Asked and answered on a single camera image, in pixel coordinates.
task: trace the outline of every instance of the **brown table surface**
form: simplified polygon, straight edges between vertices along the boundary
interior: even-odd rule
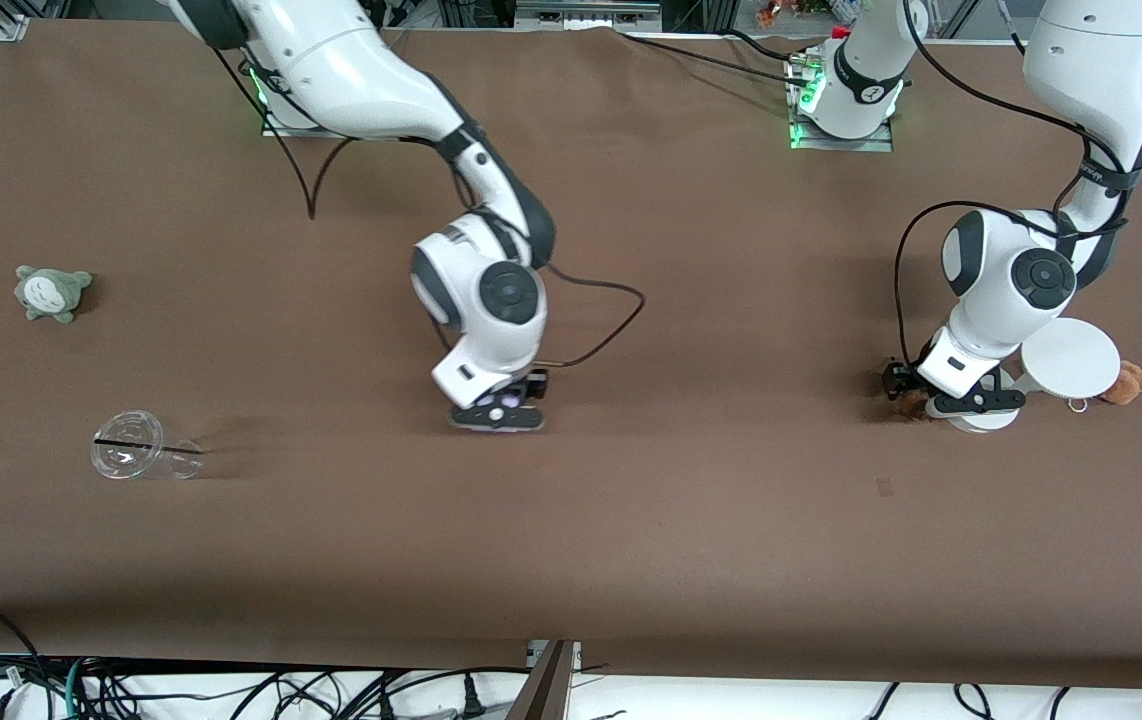
[[[872,382],[911,215],[1047,206],[1075,137],[922,64],[872,155],[790,151],[780,88],[611,31],[399,50],[547,201],[558,264],[648,312],[554,374],[542,433],[452,430],[407,281],[460,211],[433,152],[348,149],[309,223],[180,27],[33,23],[0,45],[0,609],[40,650],[512,664],[573,637],[635,673],[1142,685],[1142,400],[1034,397],[972,437],[888,419]],[[1008,47],[936,53],[1034,102]],[[291,146],[311,176],[330,143]],[[1070,315],[1142,365],[1142,190],[1129,216]],[[914,345],[952,305],[956,217],[910,242]],[[21,264],[95,273],[75,323],[24,320]],[[549,293],[547,357],[630,302]],[[96,475],[91,432],[131,407],[211,477]]]

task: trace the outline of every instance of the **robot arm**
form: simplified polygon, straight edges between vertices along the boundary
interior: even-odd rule
[[[959,304],[918,374],[955,398],[967,397],[1109,266],[1116,223],[1142,170],[1142,9],[1129,0],[1048,0],[1024,78],[1038,99],[1097,143],[1059,218],[1019,213],[1046,232],[979,210],[946,238],[944,274]]]
[[[553,218],[447,88],[394,55],[356,0],[170,0],[216,49],[242,49],[275,117],[360,141],[428,145],[480,202],[416,243],[411,283],[435,322],[461,334],[434,381],[473,406],[534,361],[545,318],[534,270]]]
[[[926,37],[927,6],[910,3],[912,25]],[[809,50],[821,56],[815,89],[801,99],[801,113],[833,137],[859,141],[871,136],[895,111],[904,89],[904,69],[918,51],[899,0],[866,3],[851,35],[833,38]]]

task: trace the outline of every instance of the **plush toy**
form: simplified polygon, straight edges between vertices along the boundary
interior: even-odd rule
[[[1129,405],[1142,393],[1142,369],[1139,365],[1128,363],[1123,360],[1123,369],[1118,373],[1118,381],[1113,387],[1107,389],[1100,400],[1108,405]]]
[[[65,325],[73,322],[73,309],[82,299],[82,288],[91,283],[91,273],[62,273],[29,265],[15,269],[19,279],[15,299],[24,306],[24,315],[37,320],[50,315]]]
[[[927,395],[926,389],[910,389],[891,402],[891,414],[906,421],[935,421],[936,418],[927,415],[928,400],[931,395]]]

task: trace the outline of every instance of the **clear plastic cup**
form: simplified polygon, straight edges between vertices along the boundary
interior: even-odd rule
[[[127,410],[96,430],[91,465],[114,480],[187,480],[202,469],[202,450],[164,432],[152,413]]]

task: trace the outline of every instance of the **brown plush toy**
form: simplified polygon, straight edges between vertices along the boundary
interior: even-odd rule
[[[1123,369],[1118,373],[1118,381],[1113,387],[1107,389],[1100,400],[1108,405],[1129,405],[1142,393],[1142,369],[1136,363],[1128,363],[1123,360]]]
[[[927,391],[922,387],[910,389],[891,402],[891,414],[906,421],[934,421],[927,415]]]

